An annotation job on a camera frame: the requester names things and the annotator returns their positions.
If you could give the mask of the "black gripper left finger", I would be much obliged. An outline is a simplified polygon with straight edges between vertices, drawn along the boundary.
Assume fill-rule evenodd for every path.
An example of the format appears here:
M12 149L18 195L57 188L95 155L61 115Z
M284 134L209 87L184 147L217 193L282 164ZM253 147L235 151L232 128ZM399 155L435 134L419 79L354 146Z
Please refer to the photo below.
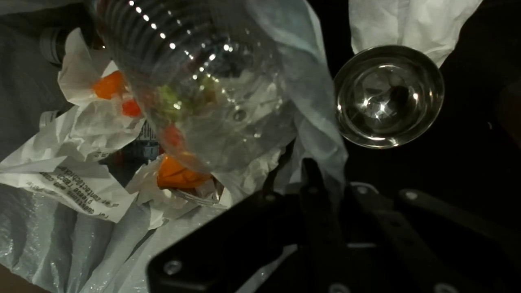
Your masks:
M303 160L300 204L306 227L306 261L315 293L354 293L347 247L318 162Z

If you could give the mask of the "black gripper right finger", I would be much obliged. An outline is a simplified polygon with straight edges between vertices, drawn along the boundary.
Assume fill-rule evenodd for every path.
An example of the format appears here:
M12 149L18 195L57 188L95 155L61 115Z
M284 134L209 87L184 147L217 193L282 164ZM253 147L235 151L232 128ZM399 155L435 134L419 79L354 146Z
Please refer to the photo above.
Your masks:
M394 206L393 198L367 182L352 182L350 191L386 253L393 256L399 286L412 293L487 293L477 281L448 268L406 214Z

